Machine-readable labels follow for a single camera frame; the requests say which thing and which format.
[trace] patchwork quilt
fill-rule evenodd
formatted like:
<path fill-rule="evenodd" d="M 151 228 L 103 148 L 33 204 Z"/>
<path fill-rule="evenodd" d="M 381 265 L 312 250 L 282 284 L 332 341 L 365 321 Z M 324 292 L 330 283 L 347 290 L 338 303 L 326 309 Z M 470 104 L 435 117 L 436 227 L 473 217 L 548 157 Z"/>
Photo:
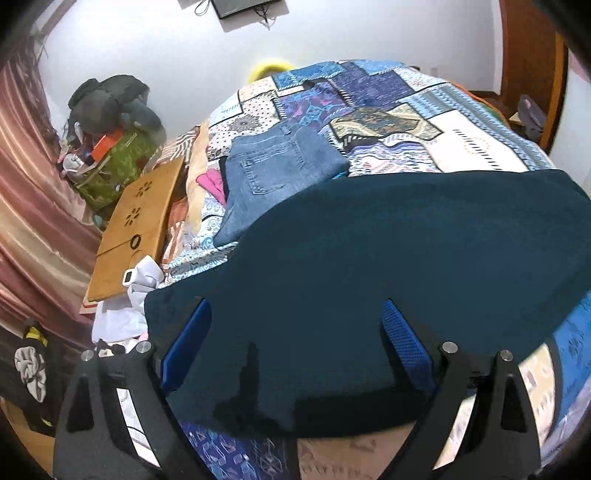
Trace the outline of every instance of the patchwork quilt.
<path fill-rule="evenodd" d="M 396 61 L 370 60 L 328 61 L 241 88 L 211 114 L 209 167 L 219 168 L 217 163 L 229 154 L 234 138 L 263 133 L 282 120 L 307 125 L 324 136 L 349 160 L 350 176 L 554 168 L 538 145 L 512 132 L 487 107 L 444 79 Z M 224 212 L 207 194 L 200 231 L 193 232 L 189 247 L 169 263 L 163 287 L 227 260 L 236 243 L 213 246 Z M 561 424 L 549 436 L 555 401 L 562 397 L 559 418 L 565 419 L 578 392 L 589 396 L 589 389 L 582 387 L 591 359 L 587 362 L 582 357 L 591 353 L 582 348 L 573 353 L 569 347 L 573 342 L 582 345 L 580 337 L 591 325 L 588 301 L 583 299 L 555 334 L 566 379 L 562 392 L 556 391 L 554 375 L 554 368 L 560 366 L 553 365 L 547 345 L 520 365 L 544 452 L 554 451 L 565 440 Z M 472 407 L 473 398 L 463 403 L 439 466 L 455 457 Z M 219 480 L 294 476 L 287 466 L 289 448 L 283 442 L 230 439 L 199 426 L 182 427 Z M 329 474 L 375 479 L 407 434 L 408 427 L 401 427 L 357 439 L 298 440 L 299 475 L 303 480 L 320 480 Z"/>
<path fill-rule="evenodd" d="M 349 175 L 552 168 L 534 143 L 444 79 L 396 61 L 327 61 L 247 85 L 209 118 L 209 167 L 232 140 L 289 120 L 315 129 L 350 162 Z M 213 247 L 224 208 L 208 195 L 201 229 L 168 266 L 163 286 L 226 261 Z"/>

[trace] orange box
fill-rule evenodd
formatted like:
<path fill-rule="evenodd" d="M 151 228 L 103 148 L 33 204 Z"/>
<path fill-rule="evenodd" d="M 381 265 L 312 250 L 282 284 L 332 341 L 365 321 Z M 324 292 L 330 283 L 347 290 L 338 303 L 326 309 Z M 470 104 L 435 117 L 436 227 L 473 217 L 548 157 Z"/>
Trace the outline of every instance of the orange box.
<path fill-rule="evenodd" d="M 94 150 L 90 153 L 95 162 L 100 162 L 107 152 L 115 146 L 115 144 L 123 137 L 123 130 L 117 128 L 113 130 L 113 133 L 102 137 L 95 145 Z"/>

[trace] blue jeans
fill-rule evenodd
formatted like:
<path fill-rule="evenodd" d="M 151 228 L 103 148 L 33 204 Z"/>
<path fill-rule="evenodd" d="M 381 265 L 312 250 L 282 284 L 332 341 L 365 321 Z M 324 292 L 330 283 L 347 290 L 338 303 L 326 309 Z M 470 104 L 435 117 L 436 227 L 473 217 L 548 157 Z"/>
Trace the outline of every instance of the blue jeans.
<path fill-rule="evenodd" d="M 299 124 L 280 122 L 237 137 L 226 161 L 228 203 L 214 246 L 238 240 L 279 202 L 348 168 L 349 160 L 324 137 Z"/>

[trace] green patterned bag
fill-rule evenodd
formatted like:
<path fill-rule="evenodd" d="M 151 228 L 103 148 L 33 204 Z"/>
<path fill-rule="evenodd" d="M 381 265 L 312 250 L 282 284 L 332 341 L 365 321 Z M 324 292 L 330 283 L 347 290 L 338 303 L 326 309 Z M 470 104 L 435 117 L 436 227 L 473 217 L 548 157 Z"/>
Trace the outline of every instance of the green patterned bag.
<path fill-rule="evenodd" d="M 138 179 L 141 169 L 137 160 L 147 160 L 155 150 L 156 147 L 145 133 L 127 130 L 105 158 L 81 176 L 82 181 L 75 188 L 90 208 L 97 212 L 117 201 L 124 188 Z"/>

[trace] striped curtain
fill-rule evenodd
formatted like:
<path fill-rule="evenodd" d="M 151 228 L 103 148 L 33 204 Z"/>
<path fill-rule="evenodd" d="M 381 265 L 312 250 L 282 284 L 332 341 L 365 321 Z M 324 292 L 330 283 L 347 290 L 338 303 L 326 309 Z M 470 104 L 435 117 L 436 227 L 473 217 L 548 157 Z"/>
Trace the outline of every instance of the striped curtain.
<path fill-rule="evenodd" d="M 32 39 L 0 72 L 0 323 L 26 318 L 83 348 L 92 322 L 79 314 L 100 233 L 63 181 Z"/>

